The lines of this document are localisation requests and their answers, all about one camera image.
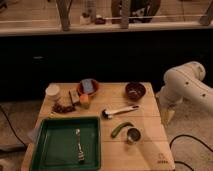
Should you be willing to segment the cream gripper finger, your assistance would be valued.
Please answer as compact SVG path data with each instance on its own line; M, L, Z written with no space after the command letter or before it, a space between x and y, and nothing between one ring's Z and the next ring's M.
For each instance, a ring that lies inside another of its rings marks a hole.
M163 109L162 110L162 123L167 125L173 118L175 111L172 109Z

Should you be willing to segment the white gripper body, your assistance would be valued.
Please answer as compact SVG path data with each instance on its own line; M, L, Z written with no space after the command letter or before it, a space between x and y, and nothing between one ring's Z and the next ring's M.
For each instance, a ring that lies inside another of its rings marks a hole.
M156 94L161 108L169 109L182 103L183 97L169 89L167 86L163 86Z

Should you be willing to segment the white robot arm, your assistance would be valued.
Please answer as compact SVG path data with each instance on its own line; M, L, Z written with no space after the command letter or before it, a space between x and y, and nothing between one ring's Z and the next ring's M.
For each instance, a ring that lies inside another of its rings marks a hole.
M213 114L213 88L203 83L206 71L196 61L168 69L163 76L164 85L156 94L161 122L167 125L175 114L173 109L187 99Z

